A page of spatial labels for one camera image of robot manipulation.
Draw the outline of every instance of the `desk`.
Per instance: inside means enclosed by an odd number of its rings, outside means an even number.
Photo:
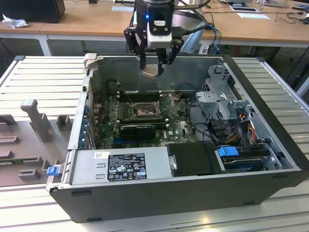
[[[0,26],[2,38],[25,38],[39,40],[45,56],[51,52],[47,40],[93,40],[125,41],[123,30],[128,26],[132,12],[112,11],[112,2],[88,4],[88,1],[65,1],[66,12],[58,24],[31,23],[28,28],[8,29]],[[210,3],[208,12],[231,12],[226,4]],[[292,9],[264,8],[262,12],[298,12]],[[221,32],[221,44],[307,47],[309,45],[309,26],[288,24],[283,20],[274,22],[276,14],[266,14],[270,20],[241,18],[236,13],[213,13],[216,28]],[[213,32],[205,31],[202,43],[210,43]]]

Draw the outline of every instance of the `barcode sticker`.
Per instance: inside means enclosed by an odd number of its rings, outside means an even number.
[[[110,155],[109,151],[101,151],[101,152],[95,152],[95,159],[107,159]]]

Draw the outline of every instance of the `sticker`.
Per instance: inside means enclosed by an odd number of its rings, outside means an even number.
[[[147,179],[145,154],[109,155],[107,177],[109,181]]]
[[[164,20],[154,20],[156,26],[162,27],[165,26],[166,22]]]
[[[95,152],[94,159],[104,159],[104,158],[107,158],[109,154],[110,154],[109,151]]]

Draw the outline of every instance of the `power supply label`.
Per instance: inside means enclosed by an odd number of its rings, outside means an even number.
[[[108,156],[109,181],[147,179],[144,153]]]

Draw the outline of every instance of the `motherboard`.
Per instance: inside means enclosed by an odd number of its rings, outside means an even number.
[[[118,92],[96,104],[93,128],[100,149],[166,146],[197,142],[181,93]]]

